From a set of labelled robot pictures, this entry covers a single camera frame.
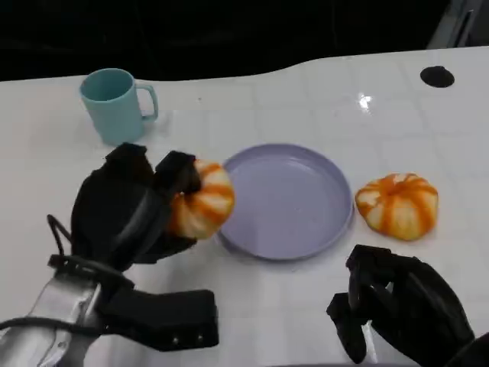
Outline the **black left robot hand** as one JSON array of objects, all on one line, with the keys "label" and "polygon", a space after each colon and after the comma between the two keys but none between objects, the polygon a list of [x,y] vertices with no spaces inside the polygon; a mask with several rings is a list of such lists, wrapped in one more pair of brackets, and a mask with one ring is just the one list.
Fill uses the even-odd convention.
[{"label": "black left robot hand", "polygon": [[170,227],[176,196],[201,187],[195,156],[171,151],[152,167],[146,151],[119,145],[83,181],[71,214],[73,255],[126,271],[196,244]]}]

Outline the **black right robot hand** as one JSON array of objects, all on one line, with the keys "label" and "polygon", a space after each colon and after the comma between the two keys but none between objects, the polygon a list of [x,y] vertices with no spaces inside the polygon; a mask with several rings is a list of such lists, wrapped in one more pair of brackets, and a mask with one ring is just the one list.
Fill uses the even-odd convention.
[{"label": "black right robot hand", "polygon": [[366,324],[421,366],[444,366],[474,341],[458,296],[431,265],[356,245],[346,267],[348,291],[335,294],[326,313],[354,363],[367,355]]}]

